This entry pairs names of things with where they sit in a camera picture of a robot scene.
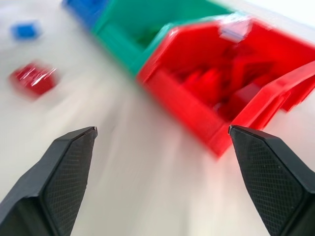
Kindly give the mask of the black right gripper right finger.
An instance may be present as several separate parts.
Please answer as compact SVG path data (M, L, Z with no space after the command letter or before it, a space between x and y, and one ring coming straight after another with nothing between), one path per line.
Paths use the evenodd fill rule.
M247 192L271 236L315 234L315 173L279 137L231 125Z

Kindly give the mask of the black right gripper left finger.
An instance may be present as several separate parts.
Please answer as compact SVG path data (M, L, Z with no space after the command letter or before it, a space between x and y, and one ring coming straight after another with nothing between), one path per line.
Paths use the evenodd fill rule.
M97 128L56 138L0 203L2 236L71 235L88 183Z

